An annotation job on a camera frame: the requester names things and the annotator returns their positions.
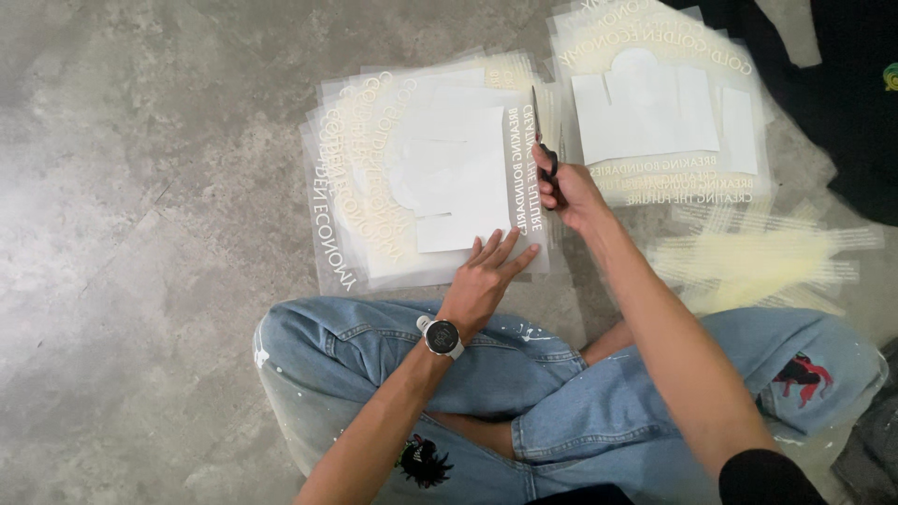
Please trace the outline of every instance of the embroidered patch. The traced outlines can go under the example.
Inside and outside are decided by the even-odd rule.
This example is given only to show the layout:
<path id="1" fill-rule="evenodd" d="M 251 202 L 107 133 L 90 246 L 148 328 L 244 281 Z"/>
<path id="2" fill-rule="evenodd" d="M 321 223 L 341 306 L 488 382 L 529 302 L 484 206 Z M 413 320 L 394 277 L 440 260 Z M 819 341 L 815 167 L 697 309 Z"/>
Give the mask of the embroidered patch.
<path id="1" fill-rule="evenodd" d="M 821 380 L 823 380 L 823 389 L 820 390 L 820 397 L 823 398 L 823 391 L 826 391 L 826 388 L 832 385 L 832 377 L 830 377 L 830 373 L 826 371 L 826 368 L 818 367 L 814 363 L 811 363 L 811 359 L 802 352 L 796 354 L 789 363 L 786 363 L 786 366 L 780 370 L 777 376 L 773 378 L 773 382 L 786 383 L 786 387 L 783 390 L 783 396 L 787 398 L 789 388 L 793 384 L 804 386 L 801 388 L 801 393 L 799 393 L 799 396 L 801 396 L 801 406 L 798 407 L 799 409 L 804 408 L 807 401 L 814 396 L 814 391 L 817 390 L 817 386 L 820 385 Z"/>
<path id="2" fill-rule="evenodd" d="M 892 63 L 883 71 L 886 91 L 898 91 L 898 63 Z"/>
<path id="3" fill-rule="evenodd" d="M 393 467 L 401 466 L 402 472 L 408 475 L 405 480 L 414 478 L 418 487 L 427 489 L 449 480 L 446 472 L 454 466 L 445 464 L 449 453 L 446 453 L 443 459 L 439 457 L 436 453 L 436 444 L 428 439 L 422 439 L 416 433 L 412 440 L 405 443 L 405 448 Z"/>

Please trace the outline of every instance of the black garment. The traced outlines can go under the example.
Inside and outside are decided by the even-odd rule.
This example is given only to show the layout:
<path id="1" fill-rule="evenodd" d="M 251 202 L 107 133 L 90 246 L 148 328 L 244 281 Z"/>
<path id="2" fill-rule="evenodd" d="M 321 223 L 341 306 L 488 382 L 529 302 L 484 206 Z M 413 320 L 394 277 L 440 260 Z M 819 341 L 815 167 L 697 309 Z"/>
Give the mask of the black garment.
<path id="1" fill-rule="evenodd" d="M 791 459 L 767 449 L 750 449 L 729 459 L 718 479 L 724 505 L 826 505 L 814 485 Z M 632 505 L 614 484 L 553 494 L 528 505 L 589 503 L 590 505 Z"/>
<path id="2" fill-rule="evenodd" d="M 898 2 L 813 0 L 823 63 L 798 68 L 754 1 L 661 1 L 697 4 L 708 26 L 744 38 L 774 100 L 839 170 L 830 189 L 862 216 L 898 226 L 898 91 L 883 78 L 898 63 Z"/>
<path id="3" fill-rule="evenodd" d="M 898 340 L 885 346 L 883 355 L 888 379 L 832 466 L 858 505 L 898 503 Z"/>

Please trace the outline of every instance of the hand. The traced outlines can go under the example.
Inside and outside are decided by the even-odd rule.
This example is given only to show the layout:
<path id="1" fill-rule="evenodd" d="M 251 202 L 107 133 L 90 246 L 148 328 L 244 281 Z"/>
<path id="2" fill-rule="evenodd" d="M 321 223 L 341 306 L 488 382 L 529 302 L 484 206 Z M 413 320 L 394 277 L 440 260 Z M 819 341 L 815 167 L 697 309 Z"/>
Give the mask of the hand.
<path id="1" fill-rule="evenodd" d="M 502 230 L 496 230 L 486 246 L 480 243 L 480 237 L 475 238 L 471 257 L 455 271 L 452 286 L 443 298 L 443 306 L 436 319 L 454 324 L 462 345 L 467 345 L 474 333 L 487 325 L 505 295 L 508 283 L 533 261 L 540 250 L 539 245 L 531 245 L 520 256 L 503 265 L 520 234 L 521 230 L 516 226 L 500 244 Z"/>
<path id="2" fill-rule="evenodd" d="M 536 165 L 551 173 L 552 161 L 542 149 L 533 144 L 531 151 Z M 582 164 L 559 163 L 555 177 L 558 179 L 561 195 L 568 201 L 565 207 L 556 209 L 565 225 L 583 234 L 585 228 L 598 214 L 611 212 L 605 199 L 602 198 L 602 193 L 595 187 L 593 178 L 589 176 L 589 169 Z M 555 208 L 559 204 L 552 196 L 552 185 L 542 179 L 540 179 L 540 201 L 547 208 Z"/>

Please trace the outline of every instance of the watch face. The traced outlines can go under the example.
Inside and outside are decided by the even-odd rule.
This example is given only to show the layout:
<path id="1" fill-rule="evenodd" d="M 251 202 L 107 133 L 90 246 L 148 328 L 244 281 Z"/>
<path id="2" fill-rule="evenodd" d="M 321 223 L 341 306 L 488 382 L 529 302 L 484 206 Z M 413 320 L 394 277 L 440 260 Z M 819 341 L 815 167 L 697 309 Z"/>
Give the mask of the watch face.
<path id="1" fill-rule="evenodd" d="M 445 354 L 458 343 L 458 330 L 448 321 L 435 321 L 427 328 L 427 345 L 433 352 Z"/>

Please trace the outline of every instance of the scissor blade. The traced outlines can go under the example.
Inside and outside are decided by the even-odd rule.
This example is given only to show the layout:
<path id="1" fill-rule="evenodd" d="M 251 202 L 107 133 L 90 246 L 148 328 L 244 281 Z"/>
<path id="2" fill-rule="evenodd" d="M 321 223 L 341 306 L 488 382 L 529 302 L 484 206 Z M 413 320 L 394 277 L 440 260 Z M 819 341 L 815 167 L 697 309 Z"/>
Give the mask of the scissor blade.
<path id="1" fill-rule="evenodd" d="M 536 105 L 536 86 L 530 86 L 533 92 L 533 117 L 536 119 L 536 141 L 542 142 L 542 130 L 540 129 L 540 109 Z"/>

